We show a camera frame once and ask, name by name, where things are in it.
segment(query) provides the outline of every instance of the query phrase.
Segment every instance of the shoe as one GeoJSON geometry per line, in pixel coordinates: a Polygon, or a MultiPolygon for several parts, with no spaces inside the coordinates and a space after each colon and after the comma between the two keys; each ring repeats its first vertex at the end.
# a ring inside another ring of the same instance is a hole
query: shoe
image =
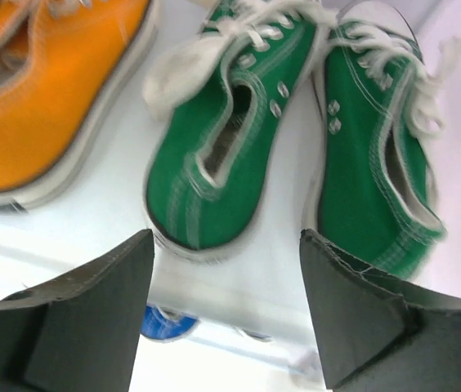
{"type": "Polygon", "coordinates": [[[314,75],[326,151],[303,226],[334,254],[402,278],[445,233],[424,150],[443,127],[436,93],[461,42],[443,49],[438,73],[429,75],[401,14],[384,2],[356,2],[340,12],[314,75]]]}
{"type": "Polygon", "coordinates": [[[154,65],[145,101],[157,118],[173,111],[145,180],[158,245],[216,262],[247,242],[278,124],[335,22],[314,1],[221,2],[154,65]]]}
{"type": "Polygon", "coordinates": [[[75,178],[152,43],[157,1],[14,2],[0,40],[0,208],[36,207],[75,178]]]}

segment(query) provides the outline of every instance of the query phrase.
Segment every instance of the blue object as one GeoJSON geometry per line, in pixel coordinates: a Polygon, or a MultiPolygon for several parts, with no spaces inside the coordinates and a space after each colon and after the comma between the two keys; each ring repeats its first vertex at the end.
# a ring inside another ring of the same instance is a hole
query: blue object
{"type": "Polygon", "coordinates": [[[152,341],[173,341],[193,330],[197,323],[196,318],[148,305],[145,309],[141,334],[152,341]]]}

